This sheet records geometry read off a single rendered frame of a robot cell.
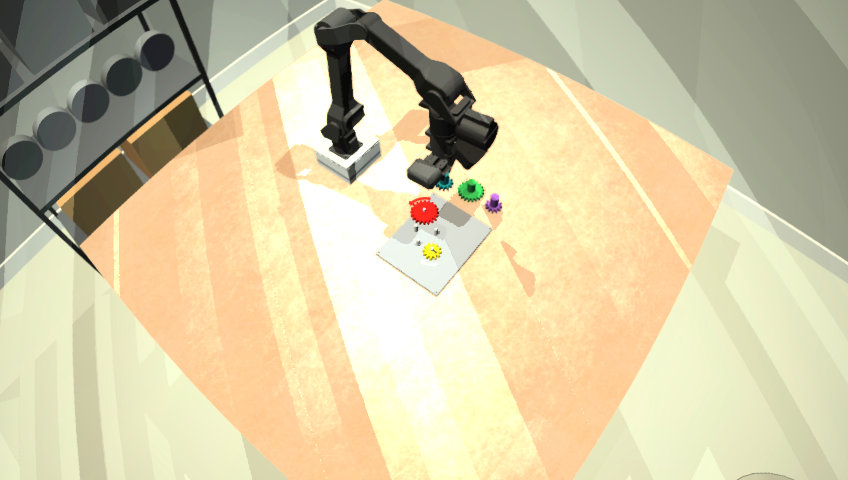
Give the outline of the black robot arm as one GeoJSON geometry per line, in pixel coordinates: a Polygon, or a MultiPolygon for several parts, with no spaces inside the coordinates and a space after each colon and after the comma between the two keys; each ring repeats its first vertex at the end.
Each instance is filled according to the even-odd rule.
{"type": "Polygon", "coordinates": [[[446,155],[453,154],[465,170],[471,169],[489,152],[498,123],[472,109],[476,98],[457,70],[425,56],[382,20],[375,12],[340,7],[314,27],[316,42],[326,53],[332,95],[327,124],[320,130],[332,141],[328,150],[348,160],[363,146],[353,128],[366,115],[364,105],[354,99],[350,54],[353,41],[362,40],[412,79],[422,97],[418,105],[429,111],[430,130],[441,137],[455,133],[446,155]]]}

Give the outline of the red gear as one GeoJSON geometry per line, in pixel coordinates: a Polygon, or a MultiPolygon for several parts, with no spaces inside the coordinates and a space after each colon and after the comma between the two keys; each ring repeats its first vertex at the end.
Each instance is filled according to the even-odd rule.
{"type": "Polygon", "coordinates": [[[427,223],[429,225],[429,222],[433,223],[433,220],[436,221],[436,218],[438,218],[437,214],[439,214],[438,208],[436,208],[437,205],[433,205],[434,203],[430,203],[430,201],[426,202],[426,200],[424,202],[420,200],[420,203],[416,202],[416,204],[413,204],[410,211],[411,217],[413,217],[412,220],[415,220],[415,223],[419,222],[419,225],[421,223],[423,225],[427,223]],[[423,212],[424,207],[426,208],[426,212],[423,212]]]}

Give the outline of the purple gear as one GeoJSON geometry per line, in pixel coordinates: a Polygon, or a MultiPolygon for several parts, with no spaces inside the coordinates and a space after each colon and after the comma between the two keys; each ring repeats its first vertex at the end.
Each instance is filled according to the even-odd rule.
{"type": "Polygon", "coordinates": [[[492,214],[493,214],[494,211],[495,211],[496,214],[497,214],[497,210],[501,211],[501,209],[500,209],[500,208],[502,208],[501,204],[502,204],[502,202],[499,202],[499,196],[497,194],[490,195],[490,200],[486,200],[486,203],[484,203],[485,208],[488,209],[487,212],[491,211],[492,214]]]}

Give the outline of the green gear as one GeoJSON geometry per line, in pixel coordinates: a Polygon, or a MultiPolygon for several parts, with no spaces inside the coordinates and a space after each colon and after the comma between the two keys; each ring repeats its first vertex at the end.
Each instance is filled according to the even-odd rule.
{"type": "Polygon", "coordinates": [[[473,203],[474,200],[477,202],[478,199],[481,200],[481,197],[483,198],[484,189],[481,183],[478,184],[478,181],[470,179],[469,181],[466,180],[466,182],[462,181],[462,184],[459,184],[458,193],[461,199],[464,198],[464,201],[468,200],[468,203],[471,200],[473,203]]]}

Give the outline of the yellow gear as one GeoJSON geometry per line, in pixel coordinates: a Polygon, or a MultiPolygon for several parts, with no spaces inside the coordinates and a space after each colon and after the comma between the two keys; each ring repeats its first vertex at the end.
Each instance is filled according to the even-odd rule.
{"type": "Polygon", "coordinates": [[[430,260],[432,260],[432,258],[434,258],[436,260],[436,257],[440,258],[439,254],[442,254],[442,252],[440,251],[441,247],[438,247],[438,244],[434,245],[434,243],[432,243],[432,245],[430,245],[428,243],[428,246],[424,246],[424,247],[425,247],[425,249],[423,249],[423,252],[424,252],[423,256],[427,255],[426,259],[430,258],[430,260]],[[434,247],[434,251],[430,251],[430,247],[434,247]]]}

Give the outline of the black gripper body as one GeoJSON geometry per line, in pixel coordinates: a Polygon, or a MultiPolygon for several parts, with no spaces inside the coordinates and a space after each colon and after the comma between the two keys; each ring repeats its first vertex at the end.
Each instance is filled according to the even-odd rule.
{"type": "Polygon", "coordinates": [[[430,137],[430,142],[426,144],[426,149],[431,151],[429,156],[424,160],[416,159],[406,170],[407,178],[411,181],[430,190],[433,189],[442,177],[443,171],[447,168],[448,160],[454,156],[446,155],[447,146],[452,146],[452,138],[455,133],[448,137],[435,135],[430,126],[425,131],[425,135],[430,137]]]}

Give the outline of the teal gear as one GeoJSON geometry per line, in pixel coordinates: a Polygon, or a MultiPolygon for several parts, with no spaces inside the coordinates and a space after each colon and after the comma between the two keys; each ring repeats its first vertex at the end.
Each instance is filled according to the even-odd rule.
{"type": "Polygon", "coordinates": [[[448,172],[445,176],[444,181],[440,180],[437,183],[436,188],[439,187],[439,190],[443,189],[443,192],[444,192],[445,189],[447,189],[449,191],[449,188],[453,188],[452,185],[454,185],[453,178],[450,178],[449,172],[448,172]]]}

